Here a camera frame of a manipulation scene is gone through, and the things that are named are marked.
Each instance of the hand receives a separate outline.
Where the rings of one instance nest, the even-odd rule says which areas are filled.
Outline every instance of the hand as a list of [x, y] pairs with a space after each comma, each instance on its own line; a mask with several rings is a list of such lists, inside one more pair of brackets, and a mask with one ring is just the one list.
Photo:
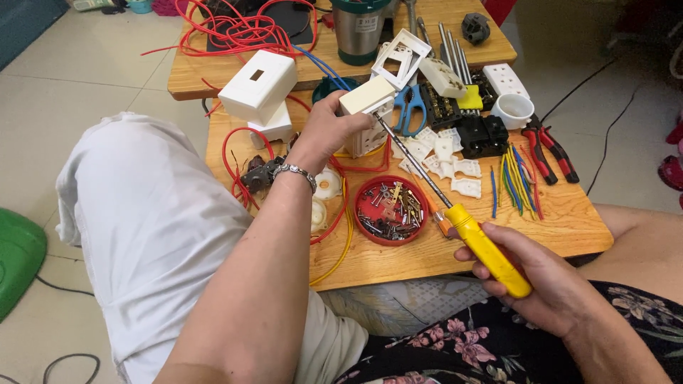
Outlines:
[[339, 109], [339, 98], [344, 94], [347, 91], [332, 92], [313, 106], [301, 136], [287, 156], [287, 163], [317, 175], [347, 137], [375, 125], [375, 118], [360, 112], [340, 118], [335, 116]]
[[[525, 319], [560, 338], [565, 338], [580, 323], [597, 316], [616, 313], [607, 301], [573, 266], [548, 248], [511, 228], [483, 223], [482, 230], [497, 244], [504, 246], [524, 270], [533, 292], [524, 299], [507, 295], [501, 282], [493, 280], [490, 271], [468, 247], [458, 249], [459, 261], [476, 260], [472, 272], [483, 282], [484, 290], [500, 298]], [[449, 235], [459, 238], [455, 228]]]

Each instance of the red pliers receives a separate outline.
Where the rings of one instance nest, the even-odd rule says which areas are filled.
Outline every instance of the red pliers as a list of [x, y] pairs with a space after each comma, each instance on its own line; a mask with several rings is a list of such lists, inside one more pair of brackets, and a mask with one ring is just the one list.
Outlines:
[[546, 128], [538, 120], [538, 116], [534, 113], [531, 115], [531, 121], [527, 124], [525, 128], [522, 128], [522, 135], [529, 139], [529, 146], [531, 147], [531, 157], [533, 157], [533, 162], [536, 167], [541, 172], [543, 179], [545, 179], [548, 185], [553, 185], [557, 182], [557, 176], [548, 165], [546, 157], [543, 155], [543, 149], [541, 149], [541, 143], [550, 150], [550, 153], [555, 156], [559, 164], [564, 178], [567, 182], [576, 184], [579, 182], [579, 175], [576, 174], [572, 162], [567, 156], [567, 152], [564, 152], [564, 148], [559, 145], [557, 141], [548, 133], [550, 127]]

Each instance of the yellow screwdriver handle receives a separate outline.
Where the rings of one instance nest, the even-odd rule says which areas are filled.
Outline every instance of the yellow screwdriver handle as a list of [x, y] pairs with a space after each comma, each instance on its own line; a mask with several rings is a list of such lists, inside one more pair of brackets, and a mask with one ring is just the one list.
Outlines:
[[531, 293], [531, 284], [484, 234], [479, 223], [467, 213], [462, 204], [449, 208], [445, 216], [457, 229], [462, 241], [484, 263], [491, 275], [505, 285], [510, 296], [521, 299]]

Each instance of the bracelet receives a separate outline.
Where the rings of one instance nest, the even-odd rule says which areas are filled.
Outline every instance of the bracelet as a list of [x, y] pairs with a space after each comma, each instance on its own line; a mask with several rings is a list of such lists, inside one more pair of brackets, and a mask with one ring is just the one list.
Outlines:
[[308, 180], [309, 183], [311, 183], [311, 189], [313, 190], [313, 194], [316, 193], [316, 189], [318, 188], [318, 183], [316, 183], [316, 178], [314, 178], [313, 175], [311, 175], [310, 173], [304, 171], [303, 169], [301, 169], [297, 165], [281, 164], [281, 165], [278, 165], [277, 168], [275, 168], [275, 171], [273, 172], [273, 179], [275, 179], [275, 177], [282, 171], [290, 171], [290, 172], [294, 172], [296, 174], [302, 175], [303, 177], [306, 178], [306, 180]]

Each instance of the blue-handled scissors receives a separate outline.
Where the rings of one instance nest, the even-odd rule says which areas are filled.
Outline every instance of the blue-handled scissors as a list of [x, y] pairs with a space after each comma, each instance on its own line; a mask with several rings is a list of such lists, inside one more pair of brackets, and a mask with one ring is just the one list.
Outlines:
[[[401, 107], [401, 116], [398, 119], [398, 124], [396, 124], [393, 129], [395, 131], [400, 131], [403, 136], [413, 137], [422, 131], [425, 123], [427, 122], [427, 109], [425, 108], [425, 103], [422, 101], [420, 96], [420, 85], [414, 85], [412, 87], [406, 86], [401, 92], [398, 92], [396, 99], [394, 99], [393, 104], [395, 106]], [[413, 114], [413, 109], [422, 110], [422, 123], [417, 128], [417, 130], [410, 132], [410, 115]]]

